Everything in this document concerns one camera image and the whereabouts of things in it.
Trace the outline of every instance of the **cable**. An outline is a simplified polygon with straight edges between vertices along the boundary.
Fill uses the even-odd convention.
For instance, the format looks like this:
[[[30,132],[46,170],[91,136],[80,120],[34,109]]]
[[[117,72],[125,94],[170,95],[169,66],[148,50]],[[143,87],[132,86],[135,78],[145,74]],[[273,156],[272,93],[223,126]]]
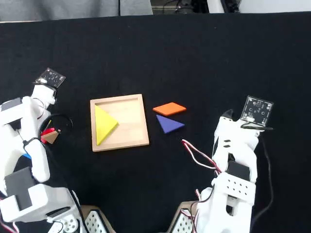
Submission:
[[[3,223],[3,221],[2,221],[2,213],[0,212],[0,225],[4,228],[4,229],[6,229],[8,232],[10,232],[10,233],[17,233],[16,231],[14,231],[11,227],[9,227],[9,226],[7,226],[7,225],[5,225],[4,223]]]
[[[273,128],[270,127],[263,127],[263,126],[247,126],[249,125],[251,122],[247,122],[245,124],[241,125],[241,129],[248,129],[248,130],[265,130],[265,131],[271,131],[273,130]]]
[[[268,176],[269,176],[269,187],[270,187],[270,201],[269,201],[269,204],[264,207],[262,210],[260,210],[252,219],[251,221],[251,226],[250,226],[250,232],[252,232],[252,229],[256,223],[256,221],[267,211],[270,209],[270,207],[272,206],[273,204],[273,201],[274,201],[274,192],[273,192],[273,186],[272,186],[272,178],[271,178],[271,161],[270,161],[270,158],[269,158],[269,155],[268,155],[268,150],[266,148],[266,144],[263,140],[263,137],[261,136],[260,137],[260,140],[261,140],[261,143],[262,143],[262,147],[263,147],[263,152],[264,152],[264,156],[266,157],[267,159],[267,163],[268,163]]]
[[[214,188],[215,188],[215,185],[213,185],[212,191],[211,191],[210,195],[208,196],[208,198],[206,198],[205,200],[194,201],[194,202],[191,204],[191,206],[190,206],[190,216],[193,216],[193,215],[192,215],[192,207],[193,207],[193,205],[196,204],[196,203],[204,203],[204,202],[207,202],[207,201],[210,199],[210,197],[212,196],[212,194],[213,194],[213,192],[214,192]],[[195,226],[195,221],[193,221],[193,218],[192,218],[192,217],[191,217],[191,222],[192,222],[192,225],[193,225],[194,233],[197,233],[197,231],[196,231],[196,226]]]
[[[219,169],[219,167],[217,166],[217,164],[215,163],[214,160],[212,160],[211,158],[209,158],[209,157],[208,157],[206,154],[204,154],[203,152],[199,151],[197,148],[195,148],[195,147],[194,147],[190,142],[188,142],[187,140],[182,139],[181,141],[182,141],[183,145],[185,146],[185,148],[188,150],[188,152],[191,154],[193,160],[194,160],[198,165],[204,166],[204,167],[209,168],[209,169],[215,169],[215,170],[217,170],[218,172],[221,172],[221,170]],[[195,159],[195,157],[194,157],[194,155],[193,155],[193,153],[192,153],[192,151],[190,150],[189,147],[191,147],[191,148],[194,149],[196,152],[198,152],[199,154],[201,154],[202,156],[204,156],[205,158],[207,158],[208,161],[209,161],[213,166],[207,166],[207,165],[205,165],[205,164],[202,164],[202,163],[198,162],[198,161]]]
[[[121,16],[121,0],[118,0],[118,16]]]
[[[172,2],[175,2],[177,0],[170,0],[170,1],[167,1],[164,5],[163,5],[163,8],[162,8],[162,14],[164,14],[164,7],[167,5],[167,4],[170,4]]]
[[[69,116],[67,116],[65,114],[51,114],[41,123],[41,125],[39,127],[39,131],[38,131],[38,138],[41,138],[41,133],[44,131],[44,128],[46,127],[46,125],[48,125],[49,121],[52,120],[54,117],[65,118],[66,120],[68,120],[70,122],[71,128],[73,129],[73,122]]]
[[[15,231],[16,231],[17,233],[19,233],[19,228],[17,227],[17,225],[16,225],[15,222],[13,222],[13,227],[14,227]]]
[[[62,222],[60,222],[60,221],[53,221],[53,223],[54,222],[58,222],[58,223],[62,224],[62,229],[60,229],[59,232],[58,232],[58,233],[60,233],[63,230],[63,228],[64,228],[64,224]]]

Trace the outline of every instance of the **tangram piece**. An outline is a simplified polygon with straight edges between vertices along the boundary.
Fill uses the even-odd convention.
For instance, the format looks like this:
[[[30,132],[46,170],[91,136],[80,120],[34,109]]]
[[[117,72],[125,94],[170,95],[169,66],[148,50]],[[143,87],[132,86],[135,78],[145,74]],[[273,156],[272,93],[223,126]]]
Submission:
[[[155,107],[153,108],[153,110],[162,115],[169,116],[175,113],[183,112],[186,110],[186,108],[177,103],[171,102],[171,103],[167,103],[167,104]]]
[[[160,115],[156,115],[156,118],[160,122],[160,125],[161,125],[164,133],[169,133],[171,131],[177,130],[177,129],[185,126],[185,124],[183,124],[183,123],[180,123],[180,122],[175,121],[175,120],[168,119],[168,118],[160,116]]]
[[[118,122],[103,109],[95,105],[96,144],[100,145]]]
[[[59,133],[58,131],[53,131],[51,133],[47,133],[41,136],[41,139],[46,140],[48,143],[53,144],[54,141],[57,139]]]

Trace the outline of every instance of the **blue puzzle piece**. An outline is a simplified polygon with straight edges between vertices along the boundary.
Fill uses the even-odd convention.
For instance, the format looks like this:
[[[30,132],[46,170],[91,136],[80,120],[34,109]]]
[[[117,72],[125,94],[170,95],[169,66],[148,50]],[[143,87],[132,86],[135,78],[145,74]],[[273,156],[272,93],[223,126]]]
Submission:
[[[29,154],[23,154],[23,156],[25,156],[26,158],[29,158],[29,159],[31,159],[31,157],[30,157],[30,155]]]
[[[161,125],[164,133],[169,133],[171,131],[177,130],[177,129],[185,126],[185,124],[183,124],[183,123],[180,123],[180,122],[175,121],[175,120],[168,119],[168,118],[160,116],[160,115],[156,115],[156,118],[160,122],[160,125]]]

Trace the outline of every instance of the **orange puzzle piece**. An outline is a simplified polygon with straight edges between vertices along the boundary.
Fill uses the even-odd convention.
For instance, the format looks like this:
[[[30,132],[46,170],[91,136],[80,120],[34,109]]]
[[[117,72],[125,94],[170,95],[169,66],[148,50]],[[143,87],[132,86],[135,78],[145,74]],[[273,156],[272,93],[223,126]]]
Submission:
[[[162,115],[169,116],[175,113],[183,112],[186,110],[186,108],[177,103],[171,102],[171,103],[167,103],[167,104],[155,107],[153,108],[153,110]]]

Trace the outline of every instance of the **yellow puzzle piece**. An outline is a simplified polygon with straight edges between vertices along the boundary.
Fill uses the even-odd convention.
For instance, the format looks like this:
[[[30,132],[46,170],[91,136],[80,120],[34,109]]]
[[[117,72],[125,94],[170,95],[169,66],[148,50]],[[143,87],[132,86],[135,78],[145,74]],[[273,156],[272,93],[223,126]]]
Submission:
[[[96,143],[100,145],[118,122],[103,109],[95,105]]]

